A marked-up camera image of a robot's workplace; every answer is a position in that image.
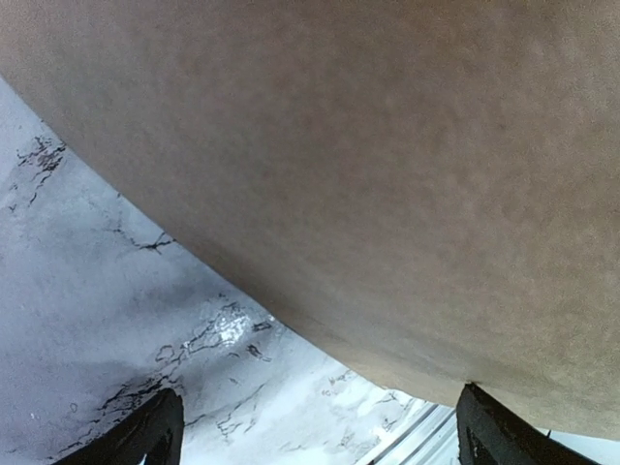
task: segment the black object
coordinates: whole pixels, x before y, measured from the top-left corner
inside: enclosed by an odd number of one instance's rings
[[[544,436],[480,387],[466,385],[456,405],[461,465],[593,465]]]
[[[55,465],[179,465],[183,441],[183,401],[166,388],[101,438]]]

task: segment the brown cardboard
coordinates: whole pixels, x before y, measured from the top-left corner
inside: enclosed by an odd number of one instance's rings
[[[0,2],[105,179],[380,385],[620,439],[614,2]]]

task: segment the marble surface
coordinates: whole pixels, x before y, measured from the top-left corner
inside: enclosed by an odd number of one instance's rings
[[[0,114],[0,464],[53,462],[161,387],[184,397],[184,464],[356,463],[429,406],[275,321],[2,81]]]

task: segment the brown object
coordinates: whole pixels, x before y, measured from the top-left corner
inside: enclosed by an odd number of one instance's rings
[[[615,2],[0,2],[112,185],[380,385],[620,439]]]

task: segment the marble table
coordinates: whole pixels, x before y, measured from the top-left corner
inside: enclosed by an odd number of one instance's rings
[[[52,463],[163,387],[184,398],[183,464],[365,464],[433,407],[277,322],[2,80],[0,114],[0,464]]]

